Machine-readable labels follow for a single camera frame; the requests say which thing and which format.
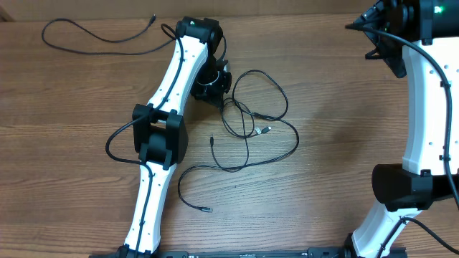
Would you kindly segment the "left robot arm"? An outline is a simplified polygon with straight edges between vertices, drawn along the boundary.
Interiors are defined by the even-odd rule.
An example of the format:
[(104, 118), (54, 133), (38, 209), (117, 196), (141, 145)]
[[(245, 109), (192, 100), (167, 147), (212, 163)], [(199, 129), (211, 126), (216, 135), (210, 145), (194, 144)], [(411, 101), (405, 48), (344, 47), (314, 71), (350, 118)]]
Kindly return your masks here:
[(159, 88), (147, 105), (133, 109), (141, 181), (131, 229), (117, 257), (151, 257), (158, 249), (169, 183), (188, 146), (188, 97), (220, 107), (231, 87), (227, 61), (214, 56), (224, 39), (217, 20), (186, 16), (177, 23), (173, 39), (174, 55)]

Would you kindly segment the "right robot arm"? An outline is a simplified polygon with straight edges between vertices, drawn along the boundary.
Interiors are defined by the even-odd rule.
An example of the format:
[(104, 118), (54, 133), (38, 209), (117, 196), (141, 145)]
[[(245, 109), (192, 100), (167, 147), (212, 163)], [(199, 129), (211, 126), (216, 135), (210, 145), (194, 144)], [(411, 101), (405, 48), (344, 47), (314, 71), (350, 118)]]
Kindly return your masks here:
[(378, 1), (349, 25), (408, 85), (408, 136), (401, 163), (372, 171), (375, 202), (340, 257), (405, 257), (393, 243), (436, 201), (458, 197), (458, 2)]

